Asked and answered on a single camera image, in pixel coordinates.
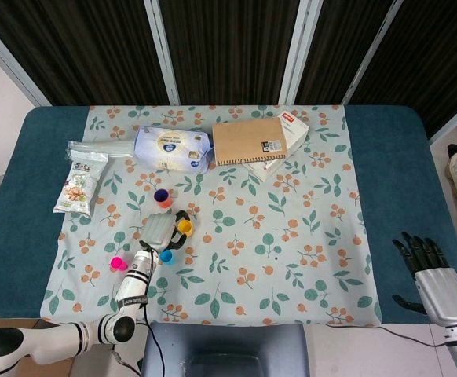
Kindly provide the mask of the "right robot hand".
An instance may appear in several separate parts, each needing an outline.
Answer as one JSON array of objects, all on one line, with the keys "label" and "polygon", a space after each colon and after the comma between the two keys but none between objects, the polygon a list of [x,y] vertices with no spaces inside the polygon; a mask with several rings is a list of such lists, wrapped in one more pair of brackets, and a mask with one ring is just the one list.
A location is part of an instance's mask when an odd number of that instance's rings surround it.
[{"label": "right robot hand", "polygon": [[421,299],[409,302],[400,295],[393,301],[402,308],[426,315],[438,326],[457,326],[457,272],[448,264],[443,251],[430,238],[401,233],[404,242],[394,239]]}]

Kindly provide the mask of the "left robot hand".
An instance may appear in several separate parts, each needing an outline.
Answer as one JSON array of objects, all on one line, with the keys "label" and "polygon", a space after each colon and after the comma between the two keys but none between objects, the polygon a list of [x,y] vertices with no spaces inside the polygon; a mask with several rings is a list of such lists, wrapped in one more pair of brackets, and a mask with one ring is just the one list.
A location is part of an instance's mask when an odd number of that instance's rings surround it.
[{"label": "left robot hand", "polygon": [[183,210],[176,214],[151,214],[139,239],[141,249],[143,251],[154,250],[159,254],[164,250],[181,249],[187,236],[179,230],[180,220],[190,220],[190,217]]}]

